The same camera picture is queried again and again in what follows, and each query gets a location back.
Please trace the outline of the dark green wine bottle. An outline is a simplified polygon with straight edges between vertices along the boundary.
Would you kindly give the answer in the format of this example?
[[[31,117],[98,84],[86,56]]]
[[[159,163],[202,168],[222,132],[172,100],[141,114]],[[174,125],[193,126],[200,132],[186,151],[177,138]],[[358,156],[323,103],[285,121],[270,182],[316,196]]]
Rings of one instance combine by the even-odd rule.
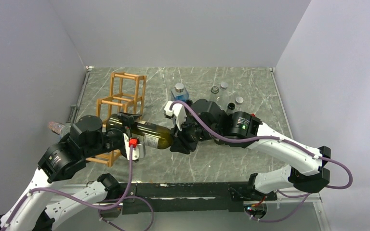
[[[112,114],[106,121],[106,129],[116,128],[115,122],[118,121],[115,120],[115,114]],[[138,123],[133,128],[132,137],[134,136],[142,136],[141,141],[144,145],[157,149],[167,149],[173,143],[169,128],[141,119],[138,120]]]

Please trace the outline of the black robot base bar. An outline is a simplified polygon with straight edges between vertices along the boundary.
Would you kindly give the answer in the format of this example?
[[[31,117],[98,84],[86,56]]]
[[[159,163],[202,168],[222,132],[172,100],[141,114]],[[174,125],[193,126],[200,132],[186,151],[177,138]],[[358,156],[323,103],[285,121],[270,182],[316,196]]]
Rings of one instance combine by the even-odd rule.
[[[249,203],[277,200],[277,194],[256,192],[247,182],[133,183],[122,213],[217,211],[243,212]]]

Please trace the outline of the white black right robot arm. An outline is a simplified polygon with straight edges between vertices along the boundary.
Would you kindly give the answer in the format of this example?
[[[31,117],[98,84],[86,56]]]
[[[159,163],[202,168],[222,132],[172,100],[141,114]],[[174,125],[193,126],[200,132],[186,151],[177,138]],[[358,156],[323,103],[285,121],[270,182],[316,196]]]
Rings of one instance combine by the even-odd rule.
[[[191,105],[168,101],[164,115],[174,123],[172,152],[189,154],[199,142],[217,140],[219,145],[257,150],[285,162],[277,170],[251,174],[246,191],[253,200],[290,187],[318,193],[330,183],[330,171],[325,168],[330,148],[298,143],[252,114],[227,113],[216,103],[200,99]]]

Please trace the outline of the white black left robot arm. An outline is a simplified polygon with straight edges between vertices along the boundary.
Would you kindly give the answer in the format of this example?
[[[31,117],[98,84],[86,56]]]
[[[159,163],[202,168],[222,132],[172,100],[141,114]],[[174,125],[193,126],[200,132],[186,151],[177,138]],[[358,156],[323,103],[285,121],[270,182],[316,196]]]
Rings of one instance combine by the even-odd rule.
[[[138,140],[131,137],[138,114],[113,114],[119,125],[103,127],[102,120],[93,115],[82,117],[71,126],[70,132],[50,146],[38,162],[34,176],[14,206],[0,215],[0,231],[53,231],[63,222],[87,207],[98,210],[116,208],[129,194],[130,185],[121,188],[110,174],[74,195],[63,193],[63,200],[51,204],[55,194],[78,171],[86,159],[120,150],[133,161],[139,149]]]

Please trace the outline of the wooden wine rack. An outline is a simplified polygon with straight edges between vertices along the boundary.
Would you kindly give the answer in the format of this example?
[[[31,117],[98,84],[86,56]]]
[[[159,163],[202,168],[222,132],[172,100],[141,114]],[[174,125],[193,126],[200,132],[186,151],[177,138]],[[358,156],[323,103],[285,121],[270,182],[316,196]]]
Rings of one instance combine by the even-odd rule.
[[[134,84],[133,92],[123,86],[124,81]],[[103,128],[114,109],[117,112],[142,113],[145,101],[146,75],[112,72],[110,74],[108,95],[96,101],[95,115],[102,120]]]

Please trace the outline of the blue square glass bottle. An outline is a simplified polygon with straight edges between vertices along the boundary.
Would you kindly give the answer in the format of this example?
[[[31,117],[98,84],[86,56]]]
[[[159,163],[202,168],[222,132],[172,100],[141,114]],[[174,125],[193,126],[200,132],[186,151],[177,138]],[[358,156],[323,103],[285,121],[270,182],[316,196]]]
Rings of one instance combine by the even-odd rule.
[[[176,83],[175,86],[171,88],[171,101],[185,102],[188,99],[189,93],[183,83]]]

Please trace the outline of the green wine bottle gold neck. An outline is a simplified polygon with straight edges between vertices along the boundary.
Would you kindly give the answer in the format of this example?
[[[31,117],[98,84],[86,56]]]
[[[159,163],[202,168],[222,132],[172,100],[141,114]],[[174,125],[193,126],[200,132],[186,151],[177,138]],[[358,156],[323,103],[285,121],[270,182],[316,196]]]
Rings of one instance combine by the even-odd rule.
[[[236,109],[236,105],[234,103],[229,103],[226,107],[226,113],[227,114],[234,113],[235,109]]]

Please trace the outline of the clear glass bottle open top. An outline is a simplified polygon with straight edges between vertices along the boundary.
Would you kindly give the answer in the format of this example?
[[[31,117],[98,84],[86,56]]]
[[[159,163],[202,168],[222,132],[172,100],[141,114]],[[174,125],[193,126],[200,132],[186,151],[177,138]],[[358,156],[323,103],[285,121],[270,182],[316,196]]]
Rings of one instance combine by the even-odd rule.
[[[217,86],[212,86],[210,90],[210,101],[216,101],[219,96],[219,88]]]

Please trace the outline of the small clear bottle silver cap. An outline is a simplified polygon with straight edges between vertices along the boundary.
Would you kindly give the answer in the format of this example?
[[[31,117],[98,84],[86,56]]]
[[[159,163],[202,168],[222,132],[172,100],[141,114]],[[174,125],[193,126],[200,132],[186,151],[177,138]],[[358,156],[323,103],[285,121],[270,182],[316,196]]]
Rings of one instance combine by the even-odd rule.
[[[242,105],[244,103],[244,99],[240,96],[235,98],[235,112],[242,111]]]

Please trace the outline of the grey microphone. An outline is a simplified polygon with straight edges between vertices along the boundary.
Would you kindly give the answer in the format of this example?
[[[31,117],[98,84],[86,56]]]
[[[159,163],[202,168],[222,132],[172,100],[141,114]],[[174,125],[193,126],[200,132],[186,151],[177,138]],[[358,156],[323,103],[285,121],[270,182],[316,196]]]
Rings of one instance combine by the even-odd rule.
[[[49,122],[47,125],[48,129],[51,130],[53,133],[60,135],[60,137],[64,137],[70,132],[71,126],[68,124],[62,124],[58,122]]]

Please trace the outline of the aluminium table edge rail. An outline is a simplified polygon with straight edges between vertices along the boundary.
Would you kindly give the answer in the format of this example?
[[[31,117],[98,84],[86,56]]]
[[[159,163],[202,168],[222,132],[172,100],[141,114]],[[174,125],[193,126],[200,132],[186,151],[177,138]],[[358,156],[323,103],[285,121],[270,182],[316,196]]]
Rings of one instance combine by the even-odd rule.
[[[84,76],[83,83],[81,85],[78,97],[76,99],[76,102],[70,106],[70,114],[69,114],[69,117],[66,121],[67,124],[71,125],[71,124],[75,123],[75,121],[77,119],[77,116],[78,116],[78,113],[79,113],[79,110],[80,110],[80,106],[81,106],[81,102],[82,102],[82,98],[83,98],[83,95],[84,95],[89,77],[90,77],[93,69],[95,69],[94,66],[87,66],[86,67],[85,76]]]

